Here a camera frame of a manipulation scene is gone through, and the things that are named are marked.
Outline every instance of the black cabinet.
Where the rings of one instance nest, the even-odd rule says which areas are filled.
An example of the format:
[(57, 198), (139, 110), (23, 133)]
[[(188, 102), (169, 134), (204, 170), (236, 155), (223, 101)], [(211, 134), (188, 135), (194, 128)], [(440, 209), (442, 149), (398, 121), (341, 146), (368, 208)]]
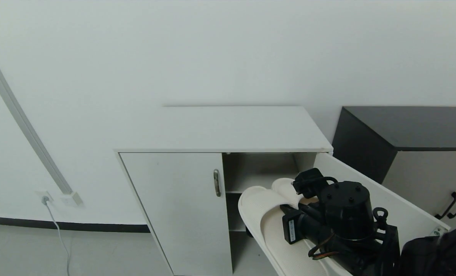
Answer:
[(456, 107), (343, 107), (334, 156), (456, 227)]

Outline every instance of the black baseboard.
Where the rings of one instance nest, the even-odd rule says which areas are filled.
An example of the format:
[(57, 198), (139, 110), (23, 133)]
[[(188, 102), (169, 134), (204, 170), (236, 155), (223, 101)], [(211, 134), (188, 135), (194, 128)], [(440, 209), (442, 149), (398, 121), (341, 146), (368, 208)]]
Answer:
[[(31, 227), (56, 229), (53, 222), (43, 220), (21, 220), (19, 218), (0, 218), (0, 225), (14, 227)], [(61, 230), (92, 231), (92, 232), (120, 232), (120, 233), (150, 233), (146, 224), (100, 224), (100, 223), (75, 223), (58, 222)]]

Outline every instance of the cable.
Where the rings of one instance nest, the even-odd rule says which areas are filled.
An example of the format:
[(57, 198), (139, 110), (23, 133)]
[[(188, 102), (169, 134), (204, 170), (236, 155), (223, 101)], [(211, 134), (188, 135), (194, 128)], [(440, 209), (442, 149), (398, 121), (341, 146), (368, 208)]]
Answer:
[(48, 206), (48, 201), (49, 201), (49, 197), (43, 196), (42, 203), (48, 209), (49, 214), (51, 215), (52, 221), (54, 222), (54, 225), (56, 225), (56, 228), (58, 229), (59, 240), (61, 241), (61, 244), (63, 245), (63, 247), (64, 247), (64, 249), (66, 251), (66, 274), (67, 274), (67, 276), (70, 276), (70, 254), (68, 253), (68, 250), (66, 249), (66, 246), (65, 246), (65, 243), (63, 242), (63, 239), (61, 238), (61, 231), (59, 230), (59, 225), (56, 223), (56, 220), (52, 216), (51, 209)]

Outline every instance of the cabinet top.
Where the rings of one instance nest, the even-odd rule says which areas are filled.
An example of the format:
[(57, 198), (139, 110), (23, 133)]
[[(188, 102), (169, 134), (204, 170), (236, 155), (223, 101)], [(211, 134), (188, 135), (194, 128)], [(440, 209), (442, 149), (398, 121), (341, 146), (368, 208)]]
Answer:
[(398, 150), (456, 151), (456, 107), (343, 107)]
[[(331, 152), (303, 107), (165, 107), (119, 152)], [(131, 133), (123, 126), (123, 133)]]

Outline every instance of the electrical socket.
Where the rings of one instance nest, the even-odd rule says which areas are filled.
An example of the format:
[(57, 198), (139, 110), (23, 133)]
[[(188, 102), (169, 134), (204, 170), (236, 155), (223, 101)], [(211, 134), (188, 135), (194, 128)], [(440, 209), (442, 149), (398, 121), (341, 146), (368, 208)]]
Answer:
[(71, 194), (62, 195), (61, 201), (63, 201), (63, 203), (66, 206), (71, 206), (71, 207), (78, 207), (80, 204), (83, 203), (83, 201), (81, 200), (81, 198), (77, 192), (72, 192)]
[(49, 202), (52, 202), (53, 199), (48, 191), (34, 191), (39, 196), (39, 201), (43, 199), (43, 196), (47, 196), (49, 198)]

